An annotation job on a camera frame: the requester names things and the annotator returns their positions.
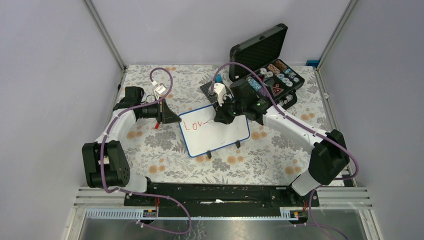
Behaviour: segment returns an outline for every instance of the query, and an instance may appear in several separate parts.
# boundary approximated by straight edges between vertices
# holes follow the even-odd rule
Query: white wall
[[[421,0],[362,0],[322,67],[385,240],[423,239]]]
[[[120,71],[82,1],[0,6],[0,239],[56,240]]]
[[[284,23],[287,63],[318,60],[349,0],[93,0],[126,64],[222,64]]]

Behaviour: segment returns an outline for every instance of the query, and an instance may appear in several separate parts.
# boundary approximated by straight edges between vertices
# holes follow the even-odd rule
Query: whiteboard
[[[231,124],[214,122],[213,104],[179,115],[182,137],[192,158],[214,151],[250,137],[248,120],[236,116]]]

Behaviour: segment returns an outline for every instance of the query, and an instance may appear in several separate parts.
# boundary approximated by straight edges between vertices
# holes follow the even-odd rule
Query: leaf pattern
[[[176,114],[210,104],[199,87],[212,79],[219,65],[129,65],[122,86],[142,87],[151,94],[149,74],[156,67],[172,74],[173,89],[166,101]],[[297,103],[287,111],[312,126],[331,130],[313,68],[293,69],[305,83],[296,92]],[[228,76],[228,68],[221,74]],[[155,71],[152,76],[169,86],[169,76],[164,71]],[[121,91],[118,101],[124,95],[125,91]],[[231,145],[218,149],[212,152],[211,159],[205,155],[189,157],[178,124],[161,124],[155,129],[154,119],[139,119],[121,145],[131,174],[154,182],[288,185],[308,169],[310,156],[294,141],[266,126],[248,122],[251,137],[241,143],[241,148]],[[343,186],[343,182],[334,181],[331,185]]]

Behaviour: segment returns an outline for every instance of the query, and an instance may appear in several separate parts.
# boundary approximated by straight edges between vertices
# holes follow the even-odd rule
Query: purple cable
[[[157,104],[158,102],[162,101],[163,99],[165,99],[168,94],[171,92],[171,89],[173,87],[174,81],[172,78],[171,73],[166,70],[163,67],[156,67],[154,68],[151,72],[150,72],[150,81],[153,82],[153,78],[152,78],[152,74],[154,71],[156,70],[163,70],[165,71],[168,75],[169,75],[169,80],[170,80],[170,85],[169,85],[169,89],[168,91],[165,93],[165,95],[163,95],[161,98],[159,98],[158,100],[152,101],[152,102],[148,102],[148,103],[144,103],[141,105],[136,105],[136,106],[132,106],[129,107],[123,111],[121,111],[116,117],[113,118],[113,120],[110,122],[109,127],[106,129],[106,133],[103,137],[103,140],[101,141],[101,145],[100,145],[100,175],[101,175],[101,183],[103,184],[103,189],[106,191],[106,193],[110,194],[113,193],[115,191],[120,191],[126,194],[134,194],[134,195],[139,195],[139,196],[145,196],[145,197],[155,197],[155,198],[162,198],[162,199],[168,199],[171,200],[173,202],[175,202],[177,205],[179,205],[185,212],[185,214],[187,214],[188,217],[188,229],[185,231],[170,231],[170,230],[166,230],[160,227],[156,227],[156,226],[150,226],[148,224],[142,224],[142,226],[146,226],[148,228],[151,229],[156,229],[156,230],[160,230],[163,232],[167,232],[170,234],[186,234],[188,232],[190,232],[191,228],[192,228],[192,218],[190,217],[189,211],[187,211],[187,209],[181,204],[181,202],[179,202],[178,200],[176,200],[175,198],[172,198],[170,196],[165,196],[165,195],[157,195],[157,194],[149,194],[149,193],[142,193],[142,192],[136,192],[136,191],[128,191],[119,187],[115,187],[112,190],[108,189],[108,186],[106,184],[106,179],[105,179],[105,164],[104,164],[104,150],[105,150],[105,143],[106,143],[106,139],[108,138],[109,132],[111,131],[113,125],[116,123],[116,121],[118,120],[118,118],[120,116],[122,116],[123,114],[125,114],[128,111],[134,110],[134,109],[138,109],[138,108],[142,108],[142,107],[146,107],[149,105],[153,105],[153,104]]]
[[[246,69],[247,71],[249,71],[251,74],[252,74],[252,76],[254,76],[256,79],[257,79],[257,81],[262,85],[262,87],[263,87],[263,89],[265,90],[265,92],[266,92],[266,96],[269,98],[269,100],[271,101],[271,103],[272,103],[272,105],[274,106],[274,108],[277,110],[277,112],[278,113],[280,113],[283,117],[286,117],[288,120],[290,120],[291,122],[293,122],[294,124],[296,124],[297,126],[299,126],[299,127],[301,127],[302,129],[304,129],[304,130],[306,130],[306,131],[308,131],[308,132],[310,132],[310,133],[312,133],[312,134],[316,134],[318,137],[320,137],[320,138],[322,138],[322,139],[324,139],[325,141],[327,141],[327,142],[329,142],[329,143],[331,143],[331,144],[333,144],[334,146],[336,146],[337,148],[339,148],[341,151],[343,151],[345,154],[347,154],[351,159],[352,159],[352,161],[353,161],[353,164],[355,165],[355,173],[352,175],[352,176],[349,176],[349,177],[336,177],[334,180],[350,180],[350,179],[353,179],[354,177],[356,177],[357,175],[358,175],[358,173],[359,173],[359,165],[358,165],[358,161],[357,161],[357,159],[354,157],[354,155],[351,153],[351,152],[349,152],[346,148],[344,148],[343,146],[341,146],[340,144],[338,144],[337,142],[335,142],[335,141],[333,141],[333,140],[331,140],[330,138],[328,138],[327,136],[324,136],[324,135],[322,135],[321,133],[315,133],[315,131],[313,130],[313,129],[310,129],[309,127],[307,127],[307,126],[305,126],[305,125],[303,125],[301,122],[299,122],[297,119],[295,119],[295,118],[293,118],[293,117],[290,117],[290,116],[288,116],[288,115],[286,115],[281,109],[279,109],[278,108],[278,106],[277,106],[277,104],[276,104],[276,102],[274,101],[274,99],[273,99],[273,97],[271,96],[271,94],[270,94],[270,92],[268,91],[268,89],[267,89],[267,86],[261,81],[261,79],[259,78],[259,76],[254,72],[254,71],[252,71],[250,68],[248,68],[247,66],[245,66],[245,65],[243,65],[243,64],[241,64],[241,63],[239,63],[239,62],[234,62],[234,61],[231,61],[231,62],[227,62],[227,63],[225,63],[224,65],[222,65],[221,67],[219,67],[218,68],[218,70],[216,70],[216,73],[215,73],[215,75],[213,76],[213,79],[212,79],[212,81],[211,81],[211,85],[210,85],[210,91],[213,91],[214,90],[214,84],[215,84],[215,78],[217,77],[217,75],[218,75],[218,73],[225,67],[225,66],[228,66],[228,65],[238,65],[238,66],[240,66],[240,67],[242,67],[242,68],[244,68],[244,69]],[[332,239],[332,240],[337,240],[337,238],[335,238],[335,237],[333,237],[331,234],[329,234],[327,231],[325,231],[318,223],[317,223],[317,221],[315,220],[315,217],[314,217],[314,214],[312,213],[312,197],[313,197],[313,194],[314,194],[314,192],[316,191],[316,189],[313,189],[312,191],[311,191],[311,193],[310,193],[310,198],[309,198],[309,211],[310,211],[310,216],[312,217],[312,219],[313,219],[313,221],[315,222],[315,225],[319,228],[319,230],[321,230],[321,232],[323,233],[323,234],[325,234],[327,237],[329,237],[330,239]]]
[[[330,225],[325,225],[325,224],[316,224],[316,223],[300,223],[300,224],[296,224],[296,228],[297,227],[305,227],[305,226],[320,226],[320,227],[323,227],[323,228],[328,228],[328,229],[331,229],[331,230],[333,230],[333,231],[335,231],[335,232],[337,232],[337,233],[339,233],[340,235],[342,235],[343,237],[344,237],[344,239],[346,239],[346,240],[348,240],[348,236],[346,235],[346,234],[344,234],[342,231],[340,231],[339,229],[337,229],[337,228],[335,228],[335,227],[333,227],[333,226],[330,226]],[[293,225],[282,225],[281,226],[282,228],[294,228],[294,226]]]

